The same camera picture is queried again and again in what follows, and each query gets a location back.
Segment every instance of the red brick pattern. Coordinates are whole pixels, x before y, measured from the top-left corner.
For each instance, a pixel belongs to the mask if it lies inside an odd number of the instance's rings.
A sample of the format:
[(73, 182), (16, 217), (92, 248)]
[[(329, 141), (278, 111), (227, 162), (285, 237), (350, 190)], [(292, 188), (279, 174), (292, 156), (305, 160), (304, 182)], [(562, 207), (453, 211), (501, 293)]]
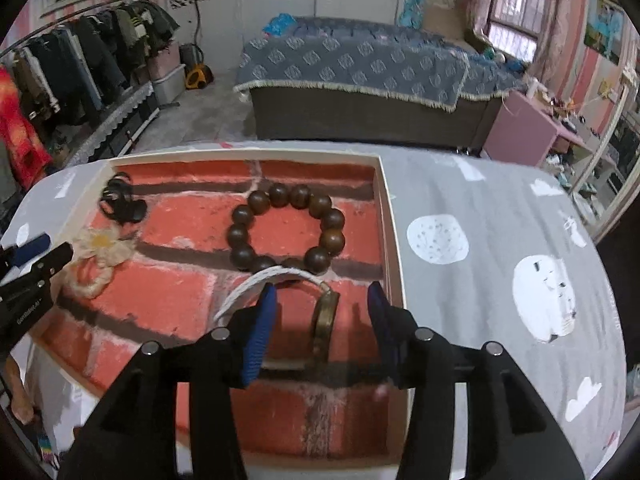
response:
[(84, 370), (92, 341), (92, 333), (84, 324), (65, 312), (55, 310), (42, 339), (68, 365), (80, 372)]
[(206, 332), (215, 281), (210, 272), (130, 260), (90, 304), (114, 319), (195, 341)]
[(331, 418), (332, 458), (383, 456), (386, 450), (388, 399), (374, 396), (375, 386), (350, 388)]
[(357, 164), (305, 164), (288, 160), (263, 160), (262, 176), (279, 182), (304, 181), (306, 184), (339, 183), (360, 186), (373, 181), (374, 169)]
[(85, 370), (85, 375), (93, 384), (106, 390), (137, 351), (137, 345), (107, 336), (100, 342), (95, 362)]
[(253, 452), (302, 455), (308, 407), (300, 390), (256, 381), (246, 390), (232, 390), (238, 439)]
[[(161, 198), (149, 213), (141, 240), (147, 244), (197, 251), (228, 250), (225, 233), (231, 212), (246, 199), (238, 194), (180, 194)], [(373, 202), (335, 200), (346, 218), (346, 245), (340, 259), (380, 264), (378, 212)], [(320, 221), (306, 210), (270, 208), (254, 219), (250, 243), (258, 254), (302, 257), (318, 245)]]
[(250, 166), (242, 160), (203, 160), (123, 166), (135, 186), (165, 182), (245, 182), (251, 180)]
[[(288, 184), (305, 182), (312, 187), (321, 184), (339, 190), (370, 186), (374, 176), (373, 168), (366, 166), (267, 161), (259, 167), (260, 171), (253, 176), (251, 165), (243, 161), (140, 164), (121, 169), (131, 174), (135, 184), (142, 186), (211, 182), (252, 182), (258, 186), (264, 183), (261, 179), (267, 179)], [(181, 250), (180, 254), (188, 256), (190, 251), (197, 254), (228, 251), (225, 232), (231, 224), (231, 211), (245, 203), (246, 193), (200, 190), (156, 194), (145, 199), (149, 205), (147, 218), (137, 226), (126, 227), (123, 234), (133, 234), (146, 247)], [(334, 197), (334, 205), (346, 217), (346, 246), (338, 259), (345, 264), (380, 266), (383, 254), (376, 203)], [(100, 212), (92, 214), (87, 222), (99, 228), (108, 224)], [(291, 207), (272, 208), (256, 218), (250, 229), (255, 250), (278, 258), (302, 256), (318, 243), (320, 232), (318, 220), (311, 218), (306, 210)], [(110, 322), (134, 324), (147, 334), (195, 340), (210, 329), (212, 313), (246, 277), (245, 273), (222, 268), (205, 269), (137, 256), (116, 269), (113, 281), (100, 296), (82, 304)], [(330, 347), (331, 361), (378, 360), (367, 313), (367, 285), (367, 282), (341, 278), (330, 282), (340, 293)], [(319, 291), (309, 283), (278, 288), (278, 319), (271, 336), (269, 358), (310, 356), (309, 327), (318, 295)], [(98, 321), (97, 326), (104, 327), (104, 324)], [(60, 357), (84, 371), (93, 384), (106, 389), (143, 341), (132, 343), (119, 339), (101, 328), (94, 331), (99, 336), (94, 341), (91, 358), (88, 355), (92, 333), (68, 314), (58, 313), (44, 337)], [(311, 447), (322, 447), (317, 434), (309, 437), (309, 433), (315, 431), (309, 425), (314, 425), (318, 416), (324, 420), (329, 416), (328, 433), (322, 434), (329, 457), (386, 453), (387, 398), (377, 399), (374, 386), (337, 391), (318, 388), (309, 384), (256, 381), (247, 390), (233, 390), (234, 417), (242, 448), (251, 452), (304, 456), (309, 452), (310, 440), (313, 441)], [(188, 397), (188, 385), (180, 384), (176, 424), (183, 431), (189, 428)], [(322, 413), (318, 413), (318, 406), (323, 406)]]
[(238, 194), (179, 194), (161, 198), (149, 213), (140, 239), (151, 245), (212, 251), (227, 249), (231, 211), (246, 203)]

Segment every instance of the screw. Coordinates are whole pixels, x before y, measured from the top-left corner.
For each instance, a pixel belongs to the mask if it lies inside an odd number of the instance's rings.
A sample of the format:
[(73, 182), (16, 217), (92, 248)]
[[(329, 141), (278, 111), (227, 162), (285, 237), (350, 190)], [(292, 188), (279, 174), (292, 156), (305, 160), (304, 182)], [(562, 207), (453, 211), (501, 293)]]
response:
[(159, 348), (160, 345), (155, 341), (147, 341), (142, 345), (141, 350), (144, 355), (153, 355), (158, 351)]
[(433, 331), (425, 327), (420, 327), (415, 331), (415, 338), (418, 341), (431, 341), (431, 339), (433, 339)]
[(231, 332), (229, 332), (229, 329), (223, 326), (213, 329), (211, 332), (211, 337), (213, 338), (214, 341), (224, 341), (230, 335), (231, 335)]
[(495, 341), (489, 341), (486, 344), (485, 348), (486, 348), (486, 351), (489, 352), (489, 354), (491, 355), (500, 355), (502, 353), (502, 350), (504, 350), (502, 348), (502, 345)]

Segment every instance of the brown wooden bead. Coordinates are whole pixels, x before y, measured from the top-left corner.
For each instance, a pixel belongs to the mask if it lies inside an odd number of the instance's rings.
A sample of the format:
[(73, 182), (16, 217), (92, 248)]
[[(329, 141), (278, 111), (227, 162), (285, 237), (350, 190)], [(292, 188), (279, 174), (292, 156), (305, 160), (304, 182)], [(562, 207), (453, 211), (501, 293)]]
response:
[(289, 203), (289, 188), (276, 182), (269, 188), (269, 200), (274, 207), (284, 207)]
[(305, 270), (305, 263), (300, 258), (285, 258), (280, 264), (283, 267)]
[(270, 256), (256, 256), (254, 260), (251, 262), (251, 267), (249, 271), (252, 274), (256, 272), (260, 272), (261, 270), (268, 269), (269, 267), (273, 267), (276, 264), (276, 260), (271, 258)]
[(234, 224), (251, 225), (254, 221), (254, 212), (247, 204), (241, 204), (231, 213), (231, 219)]
[(233, 224), (226, 230), (226, 243), (229, 247), (234, 248), (244, 245), (249, 241), (249, 231), (245, 225)]
[(249, 195), (249, 198), (246, 200), (247, 204), (251, 208), (251, 211), (254, 214), (261, 215), (266, 213), (268, 209), (271, 207), (271, 202), (269, 201), (269, 195), (267, 195), (264, 191), (252, 191)]
[(331, 265), (331, 256), (324, 247), (311, 247), (305, 253), (305, 267), (309, 272), (322, 274)]
[(289, 202), (296, 209), (304, 209), (309, 204), (311, 190), (305, 184), (299, 184), (291, 188)]
[(313, 195), (309, 199), (309, 214), (313, 218), (322, 218), (331, 209), (331, 198), (328, 195)]
[(329, 209), (329, 211), (322, 215), (320, 227), (322, 231), (327, 229), (342, 229), (344, 227), (344, 214), (335, 207)]
[(254, 248), (249, 244), (240, 245), (231, 251), (231, 263), (238, 270), (249, 270), (254, 258)]
[(324, 247), (331, 256), (339, 254), (344, 249), (345, 239), (340, 229), (327, 229), (320, 235), (320, 246)]

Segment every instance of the bed frame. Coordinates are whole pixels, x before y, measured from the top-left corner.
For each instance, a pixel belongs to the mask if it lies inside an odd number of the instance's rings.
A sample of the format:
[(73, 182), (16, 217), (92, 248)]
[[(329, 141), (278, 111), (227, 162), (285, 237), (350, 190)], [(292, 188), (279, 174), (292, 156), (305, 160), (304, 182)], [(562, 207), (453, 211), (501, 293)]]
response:
[(502, 99), (460, 99), (453, 113), (418, 103), (316, 88), (254, 88), (258, 139), (341, 140), (479, 153)]

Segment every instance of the poster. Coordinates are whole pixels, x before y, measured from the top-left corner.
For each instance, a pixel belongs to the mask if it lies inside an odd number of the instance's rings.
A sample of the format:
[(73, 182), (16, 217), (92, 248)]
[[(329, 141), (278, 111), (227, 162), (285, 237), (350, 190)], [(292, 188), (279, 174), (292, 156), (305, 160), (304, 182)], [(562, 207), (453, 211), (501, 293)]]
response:
[(589, 0), (584, 44), (616, 65), (622, 52), (625, 14), (613, 0)]

